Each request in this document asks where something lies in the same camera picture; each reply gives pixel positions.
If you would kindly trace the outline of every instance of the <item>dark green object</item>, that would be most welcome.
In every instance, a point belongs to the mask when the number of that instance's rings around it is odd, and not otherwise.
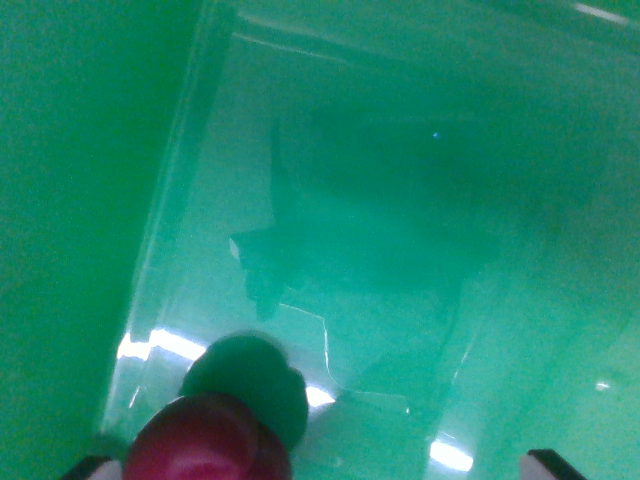
[[[307,425],[304,378],[271,342],[251,334],[217,341],[185,376],[180,395],[229,393],[242,400],[288,450]]]

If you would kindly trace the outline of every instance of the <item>red object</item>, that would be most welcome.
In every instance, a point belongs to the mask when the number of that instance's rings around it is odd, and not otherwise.
[[[286,449],[230,395],[182,397],[142,429],[123,480],[289,480]]]

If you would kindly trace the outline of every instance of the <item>black object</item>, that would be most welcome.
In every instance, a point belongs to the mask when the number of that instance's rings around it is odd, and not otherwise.
[[[181,396],[226,393],[246,404],[287,450],[300,442],[309,406],[305,381],[274,340],[245,332],[209,346],[184,377]]]
[[[110,462],[109,457],[90,456],[85,457],[71,470],[64,474],[60,480],[88,480],[102,465]]]
[[[527,453],[538,460],[558,480],[587,480],[555,450],[529,450]]]

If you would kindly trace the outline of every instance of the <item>green wall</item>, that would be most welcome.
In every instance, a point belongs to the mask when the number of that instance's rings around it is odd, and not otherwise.
[[[55,478],[86,451],[198,12],[0,6],[2,478]]]

